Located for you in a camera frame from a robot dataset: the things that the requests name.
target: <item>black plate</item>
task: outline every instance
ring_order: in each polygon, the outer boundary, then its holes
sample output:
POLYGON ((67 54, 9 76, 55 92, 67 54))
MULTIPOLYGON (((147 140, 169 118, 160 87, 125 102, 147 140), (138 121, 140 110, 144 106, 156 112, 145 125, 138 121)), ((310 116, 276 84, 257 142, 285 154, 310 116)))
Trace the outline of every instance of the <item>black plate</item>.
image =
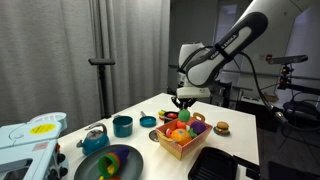
POLYGON ((119 171, 114 177, 120 177, 125 180, 136 180, 139 178, 143 169, 143 159, 138 150, 127 145, 111 145, 95 151, 90 154, 78 167, 74 179, 77 180, 98 180, 100 173, 98 170, 98 160, 101 156, 119 148, 120 146, 126 146, 129 149, 129 155, 127 157, 127 163, 124 167, 120 166, 119 171))
POLYGON ((204 147, 192 166, 189 180, 234 180, 238 163, 230 154, 212 147, 204 147))

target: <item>hamburger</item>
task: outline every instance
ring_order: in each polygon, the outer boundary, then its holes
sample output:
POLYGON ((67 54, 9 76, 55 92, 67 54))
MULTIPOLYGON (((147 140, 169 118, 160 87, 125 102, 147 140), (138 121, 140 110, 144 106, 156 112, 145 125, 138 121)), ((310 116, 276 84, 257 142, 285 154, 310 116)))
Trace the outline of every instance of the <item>hamburger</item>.
POLYGON ((226 122, 220 121, 217 123, 217 126, 214 127, 214 132, 218 135, 229 135, 229 125, 226 122))

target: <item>teal cup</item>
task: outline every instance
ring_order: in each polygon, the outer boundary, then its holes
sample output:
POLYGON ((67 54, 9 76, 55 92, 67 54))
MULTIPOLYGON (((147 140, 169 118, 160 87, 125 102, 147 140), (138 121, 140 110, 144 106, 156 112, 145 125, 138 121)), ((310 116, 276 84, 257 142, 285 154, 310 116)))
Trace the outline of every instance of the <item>teal cup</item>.
POLYGON ((130 116, 118 116, 113 119, 113 132, 116 137, 128 137, 132 134, 132 121, 130 116))

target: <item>toy fruit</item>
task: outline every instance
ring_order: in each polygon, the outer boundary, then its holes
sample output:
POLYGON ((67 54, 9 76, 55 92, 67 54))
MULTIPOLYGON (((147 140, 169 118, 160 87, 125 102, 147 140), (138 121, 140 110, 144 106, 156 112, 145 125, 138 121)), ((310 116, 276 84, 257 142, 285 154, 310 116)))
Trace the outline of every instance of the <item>toy fruit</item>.
POLYGON ((166 136, 168 137, 168 138, 171 138, 171 134, 172 134, 172 130, 171 129, 166 129, 166 136))
POLYGON ((197 134, 193 131, 192 128, 190 128, 190 129, 188 130, 188 133, 190 134, 190 136, 191 136, 192 139, 194 139, 195 137, 197 137, 197 134))
POLYGON ((187 127, 187 123, 177 121, 177 129, 186 129, 186 127, 187 127))
POLYGON ((181 146, 184 146, 192 140, 190 134, 185 129, 176 129, 172 131, 171 138, 177 141, 181 146))
POLYGON ((121 180, 121 178, 119 178, 119 177, 112 177, 112 178, 105 179, 103 176, 100 176, 99 180, 121 180))
POLYGON ((190 120, 190 112, 186 109, 182 109, 179 112, 178 118, 182 122, 188 122, 190 120))
POLYGON ((203 131, 206 130, 206 125, 205 125, 203 122, 201 122, 201 121, 195 121, 195 122, 193 122, 193 123, 190 125, 190 128, 192 128, 193 131, 194 131, 197 135, 199 135, 199 134, 201 134, 203 131))

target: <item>floor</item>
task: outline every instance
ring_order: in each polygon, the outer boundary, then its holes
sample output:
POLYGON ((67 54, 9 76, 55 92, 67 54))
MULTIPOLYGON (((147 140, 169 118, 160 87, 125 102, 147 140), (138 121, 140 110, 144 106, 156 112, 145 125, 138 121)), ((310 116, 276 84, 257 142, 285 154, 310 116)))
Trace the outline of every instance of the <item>floor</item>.
MULTIPOLYGON (((309 146, 314 154, 313 157, 307 145, 304 143, 288 138, 281 146, 281 143, 285 139, 284 135, 281 133, 281 127, 282 126, 278 127, 277 132, 257 128, 261 178, 269 179, 269 161, 279 163, 289 168, 320 175, 320 164, 314 160, 315 157, 317 161, 320 162, 320 132, 301 133, 307 142, 319 146, 318 148, 309 146)), ((301 136, 296 131, 291 131, 290 137, 302 140, 301 136)))

